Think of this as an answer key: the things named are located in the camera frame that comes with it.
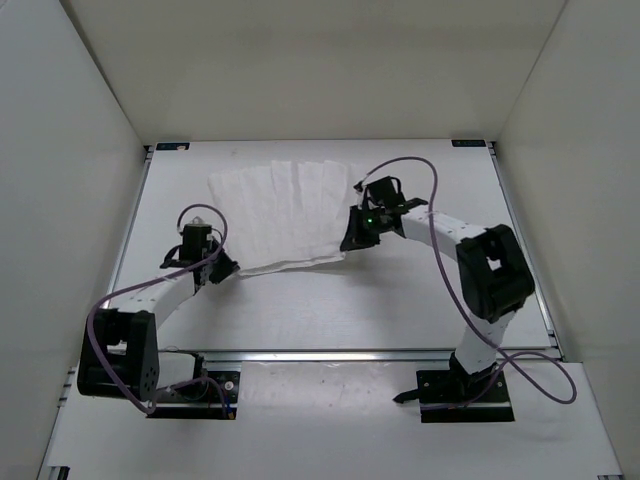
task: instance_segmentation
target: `white wall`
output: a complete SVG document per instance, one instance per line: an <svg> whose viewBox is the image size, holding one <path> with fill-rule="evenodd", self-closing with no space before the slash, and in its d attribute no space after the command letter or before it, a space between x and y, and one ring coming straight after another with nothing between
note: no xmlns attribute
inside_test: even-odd
<svg viewBox="0 0 640 480"><path fill-rule="evenodd" d="M0 7L0 478L36 476L143 158L59 3Z"/></svg>
<svg viewBox="0 0 640 480"><path fill-rule="evenodd" d="M499 139L560 339L640 478L640 2L572 0Z"/></svg>
<svg viewBox="0 0 640 480"><path fill-rule="evenodd" d="M143 141L495 139L564 0L64 0Z"/></svg>

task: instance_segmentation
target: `white panel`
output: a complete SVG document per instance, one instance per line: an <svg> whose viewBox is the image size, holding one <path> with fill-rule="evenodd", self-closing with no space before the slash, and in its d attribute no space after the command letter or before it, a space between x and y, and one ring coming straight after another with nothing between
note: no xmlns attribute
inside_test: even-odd
<svg viewBox="0 0 640 480"><path fill-rule="evenodd" d="M557 395L565 378L548 364L525 370ZM51 452L69 480L597 479L619 473L581 365L575 404L542 397L512 369L516 421L421 424L416 365L243 364L233 422L146 419L128 402L74 389Z"/></svg>
<svg viewBox="0 0 640 480"><path fill-rule="evenodd" d="M454 148L449 140L198 142L186 151L154 153L118 285L155 275L165 253L180 243L178 213L191 203L211 202L207 177L213 171L272 159L334 160L364 174L411 154L438 167L436 209L479 225L511 223L486 148ZM381 173L399 177L408 198L429 197L426 166L405 162ZM215 219L207 211L196 214ZM456 264L444 261L457 287ZM453 349L463 330L433 251L389 233L381 245L351 252L339 263L209 285L166 321L158 340L192 349ZM511 322L505 345L549 345L535 298Z"/></svg>
<svg viewBox="0 0 640 480"><path fill-rule="evenodd" d="M0 9L0 477L36 476L144 151L55 0Z"/></svg>
<svg viewBox="0 0 640 480"><path fill-rule="evenodd" d="M569 2L500 137L563 343L640 478L640 2Z"/></svg>
<svg viewBox="0 0 640 480"><path fill-rule="evenodd" d="M145 142L495 139L563 0L67 0Z"/></svg>

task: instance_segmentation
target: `wall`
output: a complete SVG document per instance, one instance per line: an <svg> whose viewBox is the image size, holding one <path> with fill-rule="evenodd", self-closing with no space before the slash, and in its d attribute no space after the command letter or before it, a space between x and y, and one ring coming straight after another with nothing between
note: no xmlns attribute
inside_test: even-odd
<svg viewBox="0 0 640 480"><path fill-rule="evenodd" d="M495 139L564 0L63 0L166 139Z"/></svg>
<svg viewBox="0 0 640 480"><path fill-rule="evenodd" d="M499 157L570 359L640 478L640 3L570 1Z"/></svg>
<svg viewBox="0 0 640 480"><path fill-rule="evenodd" d="M0 7L0 478L36 477L144 151L55 0Z"/></svg>

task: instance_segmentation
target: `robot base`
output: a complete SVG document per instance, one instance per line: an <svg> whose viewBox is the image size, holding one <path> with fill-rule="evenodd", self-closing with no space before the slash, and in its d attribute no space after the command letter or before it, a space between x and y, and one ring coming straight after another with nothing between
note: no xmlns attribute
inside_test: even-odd
<svg viewBox="0 0 640 480"><path fill-rule="evenodd" d="M481 398L465 408L429 410L442 404L462 403L465 399L459 384L449 370L419 370L417 372L422 423L489 423L513 422L509 390L500 373L494 385Z"/></svg>

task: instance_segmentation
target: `folded fabric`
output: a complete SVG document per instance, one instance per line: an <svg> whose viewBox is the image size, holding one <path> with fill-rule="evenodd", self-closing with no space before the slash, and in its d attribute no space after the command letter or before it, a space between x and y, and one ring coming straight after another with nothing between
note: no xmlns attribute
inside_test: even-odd
<svg viewBox="0 0 640 480"><path fill-rule="evenodd" d="M210 175L214 205L229 224L225 249L240 275L342 260L355 178L353 167L331 161L273 161Z"/></svg>

